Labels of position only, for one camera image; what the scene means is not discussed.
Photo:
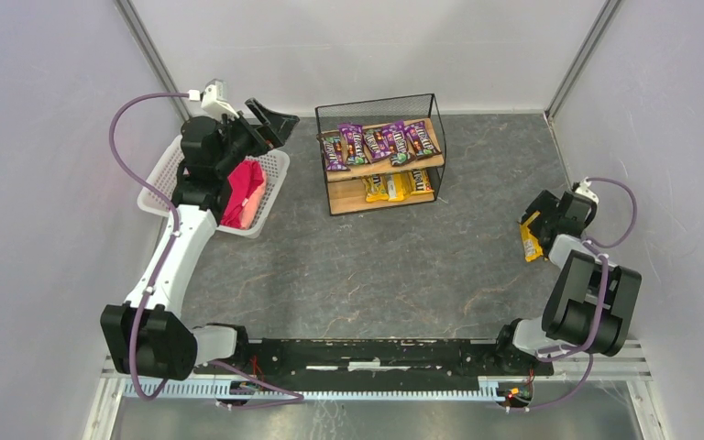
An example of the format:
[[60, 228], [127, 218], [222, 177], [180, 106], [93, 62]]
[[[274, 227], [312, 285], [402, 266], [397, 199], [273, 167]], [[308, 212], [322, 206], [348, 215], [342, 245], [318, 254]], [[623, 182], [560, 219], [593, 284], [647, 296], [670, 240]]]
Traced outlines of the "yellow candy bag backside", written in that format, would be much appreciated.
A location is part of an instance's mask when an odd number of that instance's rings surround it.
[[434, 188], [430, 182], [427, 170], [410, 170], [411, 195], [433, 194]]

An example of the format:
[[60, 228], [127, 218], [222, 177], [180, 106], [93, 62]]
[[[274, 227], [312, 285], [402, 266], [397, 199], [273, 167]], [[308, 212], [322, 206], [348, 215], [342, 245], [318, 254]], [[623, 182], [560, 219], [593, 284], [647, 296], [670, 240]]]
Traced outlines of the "yellow M&M candy bag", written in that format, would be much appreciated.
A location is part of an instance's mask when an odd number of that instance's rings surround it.
[[412, 195], [411, 180], [406, 171], [386, 175], [388, 201], [403, 202]]

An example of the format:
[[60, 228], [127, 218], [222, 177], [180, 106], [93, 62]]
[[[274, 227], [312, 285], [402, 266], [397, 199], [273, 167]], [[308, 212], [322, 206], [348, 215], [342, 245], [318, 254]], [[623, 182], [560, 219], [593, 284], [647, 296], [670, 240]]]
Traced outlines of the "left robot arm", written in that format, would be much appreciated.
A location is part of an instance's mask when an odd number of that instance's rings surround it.
[[100, 317], [115, 370], [133, 381], [184, 380], [196, 367], [230, 359], [244, 349], [243, 327], [207, 324], [191, 329], [182, 322], [181, 311], [198, 259], [232, 202], [230, 174], [245, 160], [283, 146], [300, 122], [298, 116], [270, 110], [254, 98], [246, 106], [254, 122], [217, 102], [205, 104], [204, 115], [183, 123], [166, 151], [180, 156], [171, 193], [127, 171], [168, 210], [144, 274], [123, 303], [107, 305]]

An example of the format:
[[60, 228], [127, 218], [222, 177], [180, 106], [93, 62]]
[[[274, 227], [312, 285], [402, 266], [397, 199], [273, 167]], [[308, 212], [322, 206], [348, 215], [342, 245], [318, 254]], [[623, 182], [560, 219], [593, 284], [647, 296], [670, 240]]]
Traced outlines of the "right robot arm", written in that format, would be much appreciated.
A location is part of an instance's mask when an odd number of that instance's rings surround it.
[[554, 362], [577, 353], [613, 357], [622, 349], [642, 276], [582, 236], [597, 207], [590, 192], [543, 190], [525, 209], [519, 221], [525, 260], [543, 259], [560, 273], [540, 317], [501, 329], [499, 357]]

